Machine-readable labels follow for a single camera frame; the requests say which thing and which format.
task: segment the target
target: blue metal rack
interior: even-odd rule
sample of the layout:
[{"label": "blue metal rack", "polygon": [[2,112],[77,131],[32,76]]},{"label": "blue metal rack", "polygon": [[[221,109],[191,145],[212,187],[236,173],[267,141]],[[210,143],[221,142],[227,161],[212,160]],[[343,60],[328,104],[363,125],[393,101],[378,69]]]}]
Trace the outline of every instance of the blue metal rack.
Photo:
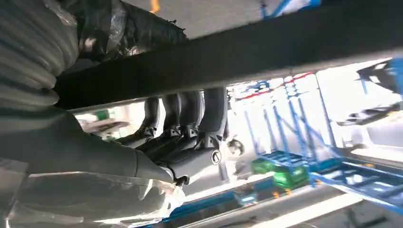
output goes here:
[{"label": "blue metal rack", "polygon": [[253,149],[255,150],[256,154],[259,154],[260,153],[259,152],[259,145],[258,145],[258,142],[255,139],[255,134],[253,133],[252,124],[250,123],[248,111],[245,110],[244,114],[245,114],[246,124],[248,125],[249,134],[250,134],[250,137],[252,139]]},{"label": "blue metal rack", "polygon": [[[394,59],[392,61],[392,66],[396,72],[396,74],[394,74],[396,84],[402,92],[403,58]],[[331,145],[325,145],[322,136],[315,132],[311,126],[309,126],[302,101],[299,98],[300,94],[298,93],[295,85],[295,78],[293,78],[288,82],[284,82],[280,86],[280,88],[285,89],[286,91],[287,102],[293,122],[292,125],[287,123],[287,121],[280,116],[276,107],[278,100],[275,100],[272,95],[270,96],[280,139],[283,145],[282,148],[284,151],[278,150],[279,147],[275,141],[269,115],[265,109],[264,118],[268,126],[270,139],[272,141],[273,152],[259,154],[259,157],[270,161],[273,164],[288,167],[291,172],[296,167],[305,166],[309,172],[311,183],[312,180],[319,180],[347,193],[359,194],[366,200],[403,215],[403,170],[379,164],[369,164],[368,167],[366,167],[363,165],[366,163],[365,161],[345,158],[338,153],[338,148],[336,147],[336,141],[330,124],[330,118],[327,114],[320,84],[316,75],[315,77]],[[269,88],[267,93],[271,94],[273,88],[270,87],[268,81],[258,82],[257,85],[259,86],[263,83],[265,84],[266,88]],[[298,106],[300,108],[301,116],[298,116],[293,103],[290,101],[290,98],[292,97],[296,97],[296,99],[298,99]],[[306,139],[304,139],[303,135],[301,134],[302,128],[299,126],[299,121],[301,121],[305,126],[305,130],[307,132]],[[283,126],[286,126],[297,136],[301,150],[298,153],[289,151]],[[325,161],[318,161],[317,157],[315,156],[316,151],[313,138],[325,145],[333,153],[334,157]]]}]

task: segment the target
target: blue shelving frame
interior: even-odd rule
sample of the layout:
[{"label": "blue shelving frame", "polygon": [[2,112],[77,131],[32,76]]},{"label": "blue shelving frame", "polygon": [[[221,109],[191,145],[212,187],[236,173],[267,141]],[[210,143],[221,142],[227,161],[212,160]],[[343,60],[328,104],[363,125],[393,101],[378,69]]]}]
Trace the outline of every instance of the blue shelving frame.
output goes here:
[{"label": "blue shelving frame", "polygon": [[[293,1],[298,1],[298,0],[283,0],[280,2],[280,4],[273,10],[273,12],[271,14],[267,13],[267,9],[266,9],[266,4],[264,2],[264,0],[262,1],[261,7],[260,7],[260,11],[262,14],[262,18],[263,19],[270,19],[270,18],[275,18],[280,16],[284,10],[286,9],[286,7]],[[306,6],[303,6],[302,8],[299,9],[299,11],[303,11],[306,9],[310,9],[310,8],[314,8],[320,5],[320,0],[310,0],[309,3]]]},{"label": "blue shelving frame", "polygon": [[[403,94],[403,58],[393,59],[391,65],[395,72],[394,77],[396,85],[400,88],[401,94]],[[322,90],[320,88],[320,83],[317,75],[313,75],[316,79],[317,90],[319,92],[323,113],[325,115],[330,145],[326,145],[321,134],[317,133],[309,125],[302,101],[299,97],[300,93],[296,87],[295,77],[292,77],[289,81],[283,81],[283,84],[280,87],[276,87],[285,90],[287,97],[286,102],[288,102],[292,124],[287,123],[287,121],[280,116],[277,109],[277,103],[279,100],[276,100],[275,97],[273,97],[273,88],[270,87],[269,81],[261,81],[258,82],[257,85],[264,84],[265,87],[269,89],[268,103],[271,104],[277,122],[282,148],[284,150],[279,150],[280,146],[275,140],[268,110],[264,108],[263,116],[268,127],[273,150],[269,153],[259,153],[259,151],[256,151],[257,155],[273,164],[288,167],[290,172],[293,172],[296,167],[305,166],[309,173],[312,186],[315,185],[314,180],[321,181],[344,192],[358,194],[366,200],[403,215],[403,170],[380,164],[367,164],[367,167],[365,166],[367,162],[346,158],[339,153],[331,126],[331,120],[327,113]],[[293,97],[298,101],[301,116],[296,113],[296,107],[291,101]],[[297,137],[300,151],[289,151],[283,126],[291,130],[291,132]],[[250,133],[253,135],[252,126],[250,124],[249,127]],[[306,139],[302,134],[303,130],[306,132]],[[333,158],[318,161],[314,138],[332,152]]]}]

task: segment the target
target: ceiling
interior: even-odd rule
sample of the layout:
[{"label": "ceiling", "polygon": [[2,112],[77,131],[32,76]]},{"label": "ceiling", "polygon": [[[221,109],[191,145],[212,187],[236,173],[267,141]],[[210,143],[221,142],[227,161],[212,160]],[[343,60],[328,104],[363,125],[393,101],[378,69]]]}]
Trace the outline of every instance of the ceiling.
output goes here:
[{"label": "ceiling", "polygon": [[[150,0],[124,0],[132,5],[150,10]],[[189,38],[196,38],[220,30],[261,20],[260,0],[159,0],[156,13],[166,20],[186,29]],[[280,0],[266,0],[271,13]]]}]

